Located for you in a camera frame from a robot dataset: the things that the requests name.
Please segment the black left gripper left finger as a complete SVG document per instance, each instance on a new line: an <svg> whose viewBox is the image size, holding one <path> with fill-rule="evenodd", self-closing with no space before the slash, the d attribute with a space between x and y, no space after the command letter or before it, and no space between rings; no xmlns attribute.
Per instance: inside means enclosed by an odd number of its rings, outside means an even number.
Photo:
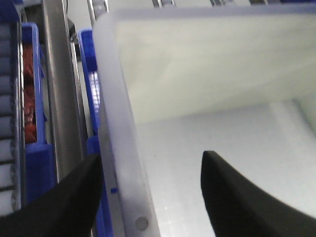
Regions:
<svg viewBox="0 0 316 237"><path fill-rule="evenodd" d="M102 193L99 155L83 160L58 185L0 219L2 237L87 237Z"/></svg>

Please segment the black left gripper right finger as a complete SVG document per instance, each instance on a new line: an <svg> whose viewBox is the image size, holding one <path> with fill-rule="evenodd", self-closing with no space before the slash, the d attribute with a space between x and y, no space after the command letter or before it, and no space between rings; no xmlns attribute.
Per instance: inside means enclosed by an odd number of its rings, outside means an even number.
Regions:
<svg viewBox="0 0 316 237"><path fill-rule="evenodd" d="M200 187L217 237L314 237L316 220L268 194L215 151L204 151Z"/></svg>

